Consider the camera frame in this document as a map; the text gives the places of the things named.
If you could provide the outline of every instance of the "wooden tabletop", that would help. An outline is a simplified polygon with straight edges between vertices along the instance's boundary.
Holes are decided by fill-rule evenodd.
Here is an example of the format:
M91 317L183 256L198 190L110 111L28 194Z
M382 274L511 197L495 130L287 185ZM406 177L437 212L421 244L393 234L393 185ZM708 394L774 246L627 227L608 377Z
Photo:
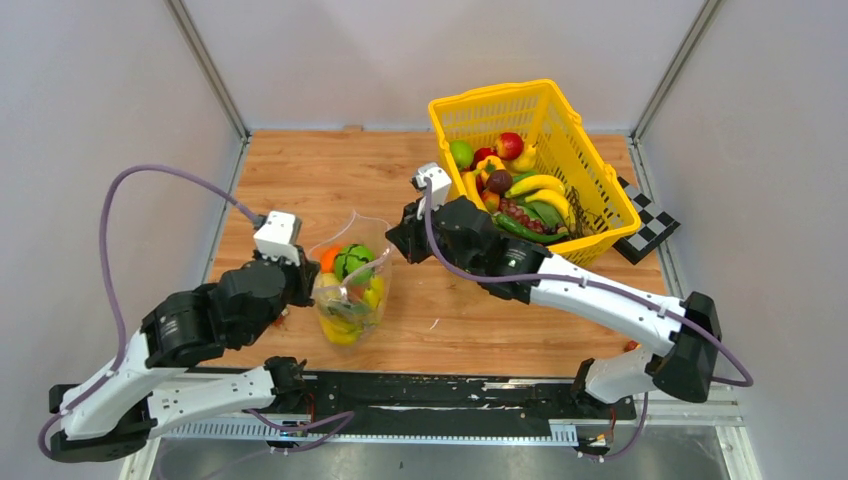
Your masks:
M624 137L592 141L635 182ZM433 133L262 131L253 136L236 197L257 213L300 216L298 243L308 250L334 235L354 209L396 224L403 206L418 197L409 179L437 160ZM253 248L251 225L231 211L210 280L241 267ZM492 297L433 258L408 265L395 252L392 269L383 321L358 345L330 344L312 309L292 308L282 326L269 327L255 345L210 364L252 367L281 355L308 359L313 370L574 376L581 361L618 355L628 341L576 315ZM633 266L610 250L589 269L665 293L654 254Z

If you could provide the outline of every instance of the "yellow basket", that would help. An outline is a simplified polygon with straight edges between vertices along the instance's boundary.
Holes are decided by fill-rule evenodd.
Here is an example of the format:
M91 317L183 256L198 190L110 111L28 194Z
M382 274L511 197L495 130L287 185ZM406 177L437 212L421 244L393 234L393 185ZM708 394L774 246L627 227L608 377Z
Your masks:
M566 188L576 188L583 208L594 214L589 216L594 235L551 245L552 252L587 266L616 240L639 230L642 222L615 169L598 155L580 115L553 81L478 88L433 100L429 110L442 168L453 181L448 200L466 194L449 143L465 140L476 150L491 147L498 135L509 131L521 135L527 145L536 145L536 171L559 178Z

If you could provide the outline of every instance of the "transparent plastic bag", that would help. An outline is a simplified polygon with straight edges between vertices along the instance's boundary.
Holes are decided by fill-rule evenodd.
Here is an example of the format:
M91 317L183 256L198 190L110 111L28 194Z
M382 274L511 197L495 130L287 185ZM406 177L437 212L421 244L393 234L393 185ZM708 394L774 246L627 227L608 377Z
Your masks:
M353 345L382 321L394 248L386 240L389 227L354 211L339 233L307 252L310 260L321 262L312 297L330 343Z

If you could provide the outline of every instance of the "white wall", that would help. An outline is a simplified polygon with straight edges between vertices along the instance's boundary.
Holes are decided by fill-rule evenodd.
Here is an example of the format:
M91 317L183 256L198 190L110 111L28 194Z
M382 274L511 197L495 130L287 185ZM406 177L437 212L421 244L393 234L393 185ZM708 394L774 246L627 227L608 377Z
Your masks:
M115 478L120 462L53 463L35 442L48 389L115 352L97 257L103 196L141 162L226 185L237 139L164 2L0 2L0 152L0 476ZM118 193L110 232L131 330L196 285L222 206L138 176Z
M767 479L844 478L848 5L728 1L649 131L686 282L749 366Z
M251 128L430 127L427 103L549 77L634 127L702 0L186 0Z

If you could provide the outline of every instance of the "black and white checkered board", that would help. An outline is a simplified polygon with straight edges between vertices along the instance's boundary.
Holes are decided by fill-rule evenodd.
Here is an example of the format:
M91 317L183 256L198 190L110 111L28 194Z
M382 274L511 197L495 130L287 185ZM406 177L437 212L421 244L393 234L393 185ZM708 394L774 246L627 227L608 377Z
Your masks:
M642 219L642 227L638 232L629 237L624 237L615 242L615 249L633 265L639 263L646 255L659 246L663 240L668 238L680 223L664 212L651 201L641 190L630 185L621 177L618 183L624 187L625 193L630 197L633 206Z

